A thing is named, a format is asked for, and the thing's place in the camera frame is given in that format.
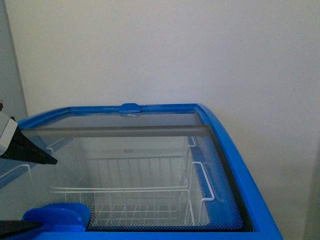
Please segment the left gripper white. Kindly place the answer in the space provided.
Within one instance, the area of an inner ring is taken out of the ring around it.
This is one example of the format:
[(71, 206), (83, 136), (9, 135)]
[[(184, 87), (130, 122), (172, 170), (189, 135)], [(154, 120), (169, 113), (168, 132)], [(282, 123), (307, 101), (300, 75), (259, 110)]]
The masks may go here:
[(56, 165), (58, 161), (30, 141), (12, 118), (0, 112), (0, 157), (2, 159)]

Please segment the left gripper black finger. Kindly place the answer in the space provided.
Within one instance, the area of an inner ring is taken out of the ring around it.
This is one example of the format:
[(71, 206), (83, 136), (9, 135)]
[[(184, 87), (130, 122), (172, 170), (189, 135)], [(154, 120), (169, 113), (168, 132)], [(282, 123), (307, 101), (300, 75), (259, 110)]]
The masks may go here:
[(28, 231), (32, 231), (43, 226), (40, 222), (28, 220), (1, 220), (0, 221), (0, 237), (7, 238), (19, 235)]

